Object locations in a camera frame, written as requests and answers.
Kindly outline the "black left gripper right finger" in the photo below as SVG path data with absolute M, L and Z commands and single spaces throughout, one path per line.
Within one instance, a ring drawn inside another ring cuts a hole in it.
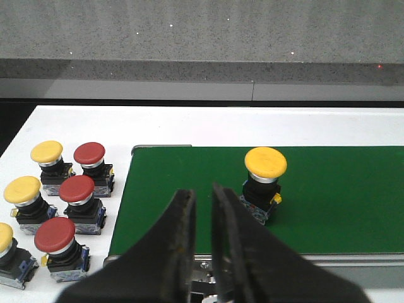
M 213 184 L 211 251 L 219 302 L 368 302 L 356 284 L 304 259 Z

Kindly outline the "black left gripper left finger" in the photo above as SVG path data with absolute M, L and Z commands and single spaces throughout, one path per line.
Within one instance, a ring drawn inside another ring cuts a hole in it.
M 58 302 L 189 302 L 196 194 L 175 192 L 151 229 L 117 260 L 66 288 Z

